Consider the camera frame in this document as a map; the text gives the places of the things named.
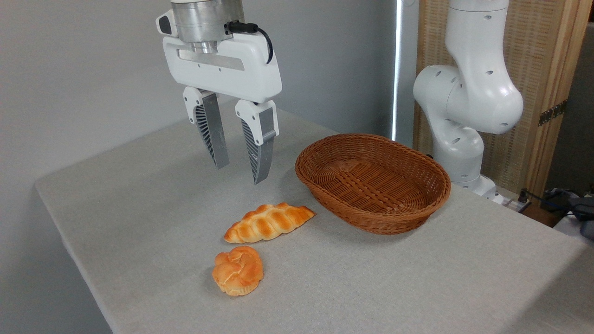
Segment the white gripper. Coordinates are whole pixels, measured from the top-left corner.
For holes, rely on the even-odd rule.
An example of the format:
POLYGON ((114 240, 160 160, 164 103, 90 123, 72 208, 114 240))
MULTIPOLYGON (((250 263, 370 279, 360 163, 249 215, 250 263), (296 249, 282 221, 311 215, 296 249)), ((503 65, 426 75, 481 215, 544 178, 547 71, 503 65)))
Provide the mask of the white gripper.
POLYGON ((282 91, 276 58, 267 63, 265 36, 235 35, 221 41, 217 53, 211 54, 196 53, 190 44, 174 37, 164 37, 162 46, 172 77, 187 86, 183 93, 187 116, 199 130, 216 168, 229 165, 216 96, 220 93, 241 99, 235 112, 254 184, 265 180, 273 160, 274 137, 279 135, 276 104, 270 100, 282 91))

